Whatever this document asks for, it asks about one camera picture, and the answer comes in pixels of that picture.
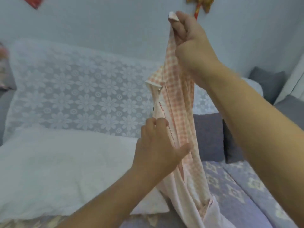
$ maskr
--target person's left arm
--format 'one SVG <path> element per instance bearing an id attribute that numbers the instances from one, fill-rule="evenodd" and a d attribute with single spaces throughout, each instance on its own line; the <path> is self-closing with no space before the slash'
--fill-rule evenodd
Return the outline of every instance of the person's left arm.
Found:
<path id="1" fill-rule="evenodd" d="M 141 128 L 131 169 L 57 228 L 117 228 L 137 204 L 189 153 L 186 144 L 173 148 L 166 119 L 147 119 Z"/>

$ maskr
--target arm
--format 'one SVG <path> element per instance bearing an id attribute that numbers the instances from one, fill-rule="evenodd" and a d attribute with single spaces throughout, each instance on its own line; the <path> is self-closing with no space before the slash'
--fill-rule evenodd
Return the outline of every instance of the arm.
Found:
<path id="1" fill-rule="evenodd" d="M 218 61 L 203 28 L 182 12 L 172 22 L 176 56 L 221 113 L 270 193 L 304 226 L 304 131 Z"/>
<path id="2" fill-rule="evenodd" d="M 189 153 L 174 149 L 165 119 L 148 119 L 141 128 L 131 169 L 107 190 L 64 220 L 58 228 L 117 228 L 137 204 Z"/>

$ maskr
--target pink and white checkered fabric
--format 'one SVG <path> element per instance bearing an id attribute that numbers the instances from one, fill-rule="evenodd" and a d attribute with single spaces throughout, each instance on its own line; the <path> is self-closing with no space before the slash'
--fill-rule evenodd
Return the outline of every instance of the pink and white checkered fabric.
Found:
<path id="1" fill-rule="evenodd" d="M 190 142 L 193 149 L 182 160 L 179 168 L 167 176 L 158 188 L 171 199 L 188 228 L 205 227 L 204 224 L 208 223 L 205 222 L 207 217 L 220 220 L 208 227 L 226 227 L 218 225 L 222 221 L 222 215 L 216 200 L 210 194 L 199 156 L 192 113 L 194 81 L 179 66 L 175 49 L 176 43 L 171 29 L 165 63 L 151 75 L 146 84 L 154 101 L 153 117 L 163 117 L 169 121 L 168 134 L 172 144 L 180 147 Z"/>

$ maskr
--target person's right arm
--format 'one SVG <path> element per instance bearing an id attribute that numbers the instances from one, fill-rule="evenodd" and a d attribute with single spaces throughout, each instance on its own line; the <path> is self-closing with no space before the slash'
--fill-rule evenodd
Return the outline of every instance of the person's right arm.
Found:
<path id="1" fill-rule="evenodd" d="M 202 27 L 177 12 L 171 22 L 183 68 L 204 88 L 273 197 L 304 227 L 304 131 L 221 64 Z"/>

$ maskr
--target forearm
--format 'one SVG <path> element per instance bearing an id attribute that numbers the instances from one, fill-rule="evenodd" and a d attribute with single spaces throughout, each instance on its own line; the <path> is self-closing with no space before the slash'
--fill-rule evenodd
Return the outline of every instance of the forearm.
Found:
<path id="1" fill-rule="evenodd" d="M 274 198 L 304 225 L 304 132 L 230 69 L 215 70 L 204 80 L 209 96 Z"/>
<path id="2" fill-rule="evenodd" d="M 130 169 L 116 183 L 61 223 L 58 228 L 117 228 L 156 183 Z"/>

